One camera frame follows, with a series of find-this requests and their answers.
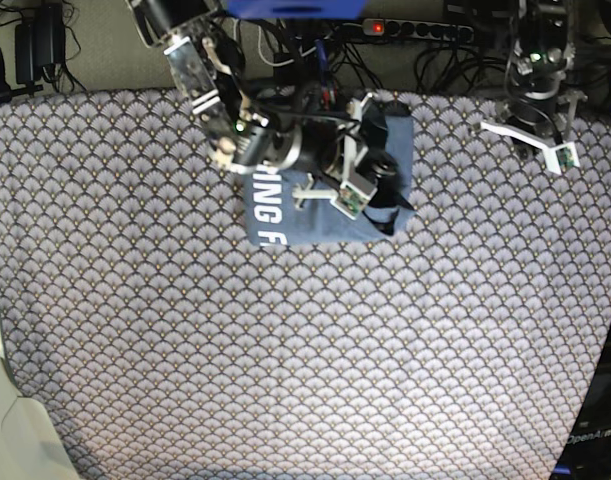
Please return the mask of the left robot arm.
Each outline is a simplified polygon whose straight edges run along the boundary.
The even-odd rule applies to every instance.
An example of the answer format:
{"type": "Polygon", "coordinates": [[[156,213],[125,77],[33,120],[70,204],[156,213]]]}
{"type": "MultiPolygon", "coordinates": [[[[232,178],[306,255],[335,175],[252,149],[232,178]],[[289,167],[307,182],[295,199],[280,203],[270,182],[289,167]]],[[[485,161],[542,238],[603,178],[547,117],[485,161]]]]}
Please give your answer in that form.
{"type": "Polygon", "coordinates": [[[571,132],[587,95],[565,85],[576,54],[573,3],[517,1],[509,34],[505,99],[475,129],[508,137],[527,155],[541,154],[552,173],[578,167],[571,132]]]}

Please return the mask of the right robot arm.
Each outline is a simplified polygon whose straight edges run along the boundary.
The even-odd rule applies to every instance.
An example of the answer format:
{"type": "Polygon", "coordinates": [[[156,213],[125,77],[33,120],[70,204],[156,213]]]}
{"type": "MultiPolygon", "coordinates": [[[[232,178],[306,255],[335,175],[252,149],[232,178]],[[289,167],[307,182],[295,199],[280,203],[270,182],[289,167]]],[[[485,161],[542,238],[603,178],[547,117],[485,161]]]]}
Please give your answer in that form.
{"type": "Polygon", "coordinates": [[[209,142],[209,157],[239,175],[301,171],[308,181],[293,190],[298,205],[326,200],[351,219],[367,207],[377,182],[361,171],[369,153],[360,130],[371,97],[342,101],[324,55],[306,61],[278,25],[260,22],[293,62],[291,84],[272,95],[246,79],[241,45],[220,25],[226,11],[204,1],[131,1],[144,44],[161,47],[179,91],[192,105],[209,142]]]}

